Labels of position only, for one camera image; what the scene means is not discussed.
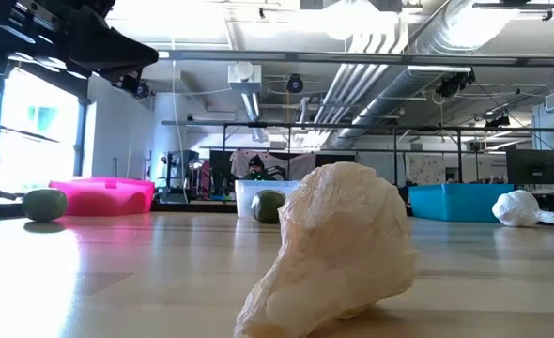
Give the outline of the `green lime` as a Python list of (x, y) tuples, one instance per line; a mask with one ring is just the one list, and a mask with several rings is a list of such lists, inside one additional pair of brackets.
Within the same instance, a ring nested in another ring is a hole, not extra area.
[(24, 215), (34, 221), (46, 223), (61, 218), (68, 209), (68, 197), (58, 189), (39, 189), (23, 197)]

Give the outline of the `pink plastic basket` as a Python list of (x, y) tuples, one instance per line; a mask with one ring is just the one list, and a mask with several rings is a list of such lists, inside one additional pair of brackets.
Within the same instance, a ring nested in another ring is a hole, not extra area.
[(51, 181), (68, 198), (68, 216), (114, 217), (149, 213), (155, 185), (123, 177), (77, 177)]

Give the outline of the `black monitor on stand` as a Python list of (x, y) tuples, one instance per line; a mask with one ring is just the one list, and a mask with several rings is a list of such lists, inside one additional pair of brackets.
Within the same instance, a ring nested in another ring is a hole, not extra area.
[(554, 184), (554, 150), (508, 150), (506, 167), (510, 183), (516, 185)]

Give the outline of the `bright window with dark frame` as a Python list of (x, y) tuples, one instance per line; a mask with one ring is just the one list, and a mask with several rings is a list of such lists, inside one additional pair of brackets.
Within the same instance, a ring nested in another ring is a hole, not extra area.
[(23, 70), (0, 91), (0, 190), (26, 193), (78, 173), (85, 106)]

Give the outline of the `white ventilation box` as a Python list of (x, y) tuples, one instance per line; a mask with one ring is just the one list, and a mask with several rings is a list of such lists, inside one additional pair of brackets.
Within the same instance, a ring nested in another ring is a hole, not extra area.
[(238, 61), (228, 66), (227, 81), (233, 90), (259, 92), (262, 88), (262, 68), (248, 61)]

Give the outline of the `black metal rail frame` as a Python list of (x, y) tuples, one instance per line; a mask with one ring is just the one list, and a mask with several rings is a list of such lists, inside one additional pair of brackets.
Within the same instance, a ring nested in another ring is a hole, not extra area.
[(285, 138), (286, 146), (284, 149), (290, 153), (292, 148), (299, 152), (321, 152), (321, 151), (344, 151), (344, 152), (359, 152), (358, 149), (352, 147), (337, 146), (336, 143), (342, 139), (343, 143), (354, 143), (355, 140), (361, 137), (368, 131), (389, 132), (392, 137), (392, 149), (365, 149), (364, 152), (393, 152), (397, 156), (399, 149), (398, 141), (403, 140), (409, 133), (416, 131), (418, 133), (430, 135), (448, 135), (454, 133), (454, 140), (457, 143), (457, 158), (459, 166), (462, 166), (462, 146), (461, 138), (464, 132), (481, 133), (485, 139), (489, 133), (502, 136), (504, 133), (529, 133), (533, 137), (538, 138), (540, 133), (554, 133), (554, 128), (512, 128), (512, 127), (453, 127), (453, 126), (400, 126), (400, 125), (352, 125), (352, 124), (295, 124), (295, 123), (265, 123), (265, 122), (229, 122), (229, 121), (186, 121), (180, 123), (178, 121), (163, 120), (163, 126), (179, 127), (221, 127), (222, 132), (222, 152), (226, 150), (227, 130), (234, 128), (247, 128), (253, 131), (266, 129), (282, 129), (287, 130)]

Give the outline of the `blue plastic basket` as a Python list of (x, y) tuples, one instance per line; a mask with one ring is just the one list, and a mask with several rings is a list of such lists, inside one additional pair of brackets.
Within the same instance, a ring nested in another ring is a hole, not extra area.
[(428, 220), (496, 223), (492, 207), (513, 184), (446, 183), (409, 188), (409, 202), (417, 218)]

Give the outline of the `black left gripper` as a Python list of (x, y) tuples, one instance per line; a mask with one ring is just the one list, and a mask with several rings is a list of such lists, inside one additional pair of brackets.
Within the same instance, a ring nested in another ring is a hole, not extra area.
[(159, 52), (105, 18), (115, 0), (0, 0), (0, 75), (17, 63), (112, 82), (156, 63)]

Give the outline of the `clear plastic basket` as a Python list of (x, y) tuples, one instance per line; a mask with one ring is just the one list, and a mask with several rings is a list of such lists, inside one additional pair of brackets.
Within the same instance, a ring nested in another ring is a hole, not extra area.
[(251, 204), (254, 196), (263, 190), (275, 190), (282, 192), (288, 197), (300, 183), (298, 181), (282, 180), (237, 180), (235, 182), (235, 193), (237, 202), (237, 213), (241, 219), (252, 220), (253, 214)]

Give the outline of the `black equipment rack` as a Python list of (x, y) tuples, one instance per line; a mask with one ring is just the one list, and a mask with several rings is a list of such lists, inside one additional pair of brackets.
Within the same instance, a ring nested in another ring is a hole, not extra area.
[(161, 156), (164, 187), (189, 190), (194, 177), (194, 167), (199, 163), (199, 153), (191, 150), (169, 151)]

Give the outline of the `dark green avocado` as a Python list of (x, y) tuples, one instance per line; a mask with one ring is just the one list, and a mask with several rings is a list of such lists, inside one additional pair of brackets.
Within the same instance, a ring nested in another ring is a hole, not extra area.
[(278, 223), (280, 221), (278, 209), (285, 203), (285, 194), (275, 190), (258, 192), (251, 203), (251, 213), (260, 223)]

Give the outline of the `black flat screen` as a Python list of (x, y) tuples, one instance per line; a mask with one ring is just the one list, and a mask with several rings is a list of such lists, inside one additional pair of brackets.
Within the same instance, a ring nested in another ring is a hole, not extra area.
[(355, 162), (355, 155), (345, 154), (317, 154), (315, 157), (315, 166), (320, 167), (326, 164), (334, 164), (337, 162)]

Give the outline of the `cream crumpled plastic bag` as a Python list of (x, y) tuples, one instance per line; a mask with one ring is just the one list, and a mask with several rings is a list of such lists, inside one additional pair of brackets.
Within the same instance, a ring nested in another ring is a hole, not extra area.
[(234, 338), (306, 338), (413, 286), (417, 252), (405, 203), (375, 169), (320, 166), (279, 216), (281, 247), (246, 297)]

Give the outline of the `silver air duct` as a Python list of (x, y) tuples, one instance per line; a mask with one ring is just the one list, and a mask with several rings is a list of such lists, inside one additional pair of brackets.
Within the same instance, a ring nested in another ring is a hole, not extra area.
[[(497, 36), (518, 13), (516, 9), (479, 9), (478, 0), (447, 0), (437, 10), (433, 19), (408, 43), (407, 54), (470, 55)], [(319, 112), (317, 124), (337, 124), (350, 107), (358, 103), (379, 81), (386, 86), (356, 115), (352, 124), (359, 128), (343, 131), (312, 131), (304, 139), (304, 145), (320, 147), (325, 143), (342, 144), (366, 132), (366, 126), (377, 118), (390, 115), (406, 101), (444, 75), (467, 77), (469, 67), (417, 66), (406, 68), (392, 65), (358, 65), (349, 76), (338, 75), (334, 82), (342, 84), (337, 93), (328, 97), (341, 106), (331, 108), (326, 114)]]

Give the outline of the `person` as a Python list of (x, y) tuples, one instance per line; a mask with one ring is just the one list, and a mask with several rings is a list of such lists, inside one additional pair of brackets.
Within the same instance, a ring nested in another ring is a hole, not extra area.
[(261, 158), (255, 155), (249, 160), (248, 173), (241, 180), (275, 180), (275, 177), (268, 174)]

